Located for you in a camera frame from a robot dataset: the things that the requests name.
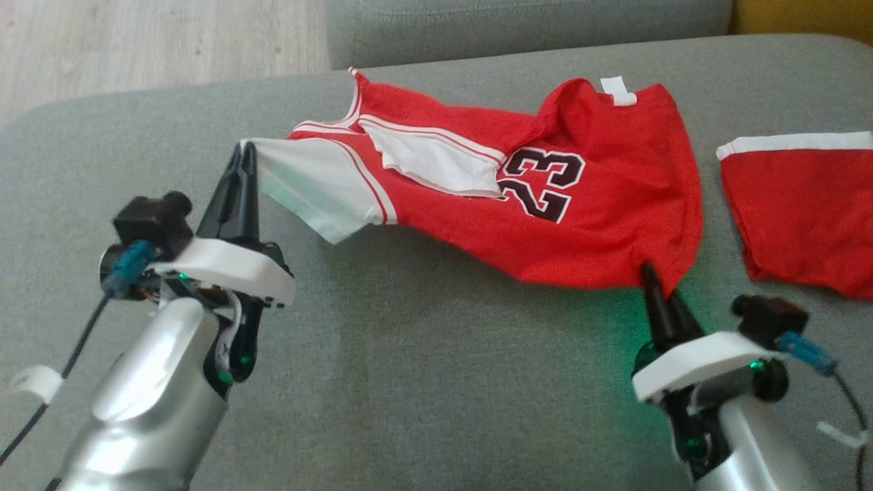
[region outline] garment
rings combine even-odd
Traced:
[[[352,74],[342,120],[252,139],[262,190],[325,239],[413,226],[561,287],[637,287],[650,260],[671,291],[691,267],[698,172],[662,86],[614,96],[569,80],[531,115],[447,106]]]
[[[873,135],[738,138],[719,147],[753,280],[873,299]]]

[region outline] gray fabric surface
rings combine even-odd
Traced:
[[[731,0],[328,0],[331,65],[387,66],[727,33]]]
[[[811,339],[842,359],[873,405],[873,303],[753,284],[725,207],[715,148],[741,135],[873,127],[873,50],[823,36],[706,38],[520,54],[367,71],[455,104],[533,112],[562,81],[621,74],[661,82],[687,124],[705,196],[705,236],[682,289],[706,329],[733,329],[740,293],[778,294],[812,313]],[[335,120],[345,73],[125,93],[40,108],[0,133],[0,378],[32,363],[60,369],[100,297],[96,265],[112,215],[171,189],[203,212],[234,142]],[[637,291],[519,284],[417,232],[368,228],[330,246],[265,199],[262,236],[299,282],[269,312],[259,365],[237,387],[195,490],[684,489],[664,418],[637,404],[629,372],[647,338]],[[79,367],[0,472],[4,490],[42,489],[110,363],[148,322],[113,303]],[[791,363],[775,410],[823,489],[850,486],[854,456],[823,437],[854,431],[832,381]],[[36,408],[4,398],[0,441]]]

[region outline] red fabric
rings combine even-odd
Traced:
[[[721,163],[749,277],[873,299],[873,150],[771,150]]]
[[[703,228],[698,170],[676,104],[662,86],[637,92],[634,106],[616,107],[611,95],[587,81],[569,80],[530,115],[445,106],[359,73],[355,78],[361,114],[445,128],[508,156],[528,152],[572,161],[535,170],[535,161],[516,159],[522,163],[512,170],[513,158],[507,158],[497,174],[503,199],[456,197],[385,170],[356,123],[353,134],[308,129],[289,135],[352,147],[388,193],[401,225],[519,280],[560,287],[640,287],[640,268],[652,261],[672,291],[693,264]],[[574,173],[576,156],[581,173]],[[531,215],[518,194],[525,184],[540,216]],[[565,206],[549,208],[542,201],[560,202],[558,195],[567,198]]]

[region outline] black cable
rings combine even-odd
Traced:
[[[91,331],[94,330],[94,326],[97,324],[97,320],[100,318],[100,314],[103,313],[103,309],[106,308],[107,303],[112,299],[111,294],[103,295],[103,299],[100,300],[100,303],[97,304],[97,308],[94,309],[93,314],[91,314],[91,319],[88,320],[88,323],[85,325],[85,330],[82,331],[82,334],[79,335],[79,341],[76,342],[76,347],[72,350],[70,355],[70,359],[67,360],[66,366],[64,367],[64,371],[61,372],[60,376],[64,380],[66,380],[67,376],[70,375],[72,371],[72,367],[75,366],[76,362],[79,360],[79,355],[82,354],[82,349],[85,348],[85,343],[88,342],[88,337],[91,336]],[[12,440],[12,443],[3,450],[3,454],[0,455],[0,467],[6,463],[6,460],[15,452],[15,449],[18,445],[21,444],[22,441],[27,437],[28,433],[31,432],[34,426],[37,425],[37,422],[40,418],[45,414],[45,410],[49,408],[49,405],[46,403],[42,403],[37,409],[36,412],[33,413],[31,419],[27,421],[24,427],[18,432],[18,435]]]
[[[855,394],[852,393],[852,390],[849,388],[849,385],[846,384],[846,381],[842,378],[842,375],[834,369],[833,372],[834,379],[836,380],[837,385],[840,386],[840,390],[842,394],[846,396],[849,404],[852,406],[852,411],[855,412],[855,415],[858,417],[858,425],[861,426],[861,431],[867,432],[867,417],[864,416],[864,410],[861,407],[861,403],[858,402],[858,399],[855,397]],[[858,448],[858,458],[855,463],[855,485],[858,488],[858,491],[864,490],[864,456],[867,453],[867,442],[864,441],[861,444],[861,447]]]

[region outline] black number with white outline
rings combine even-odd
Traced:
[[[547,186],[566,190],[579,182],[585,161],[576,154],[562,152],[547,152],[543,149],[525,147],[512,154],[504,165],[503,172],[507,176],[523,176],[528,170],[549,172]],[[504,199],[515,196],[528,215],[543,218],[559,224],[567,212],[571,197],[548,188],[540,193],[540,198],[533,197],[531,185],[519,179],[505,177],[497,181]]]

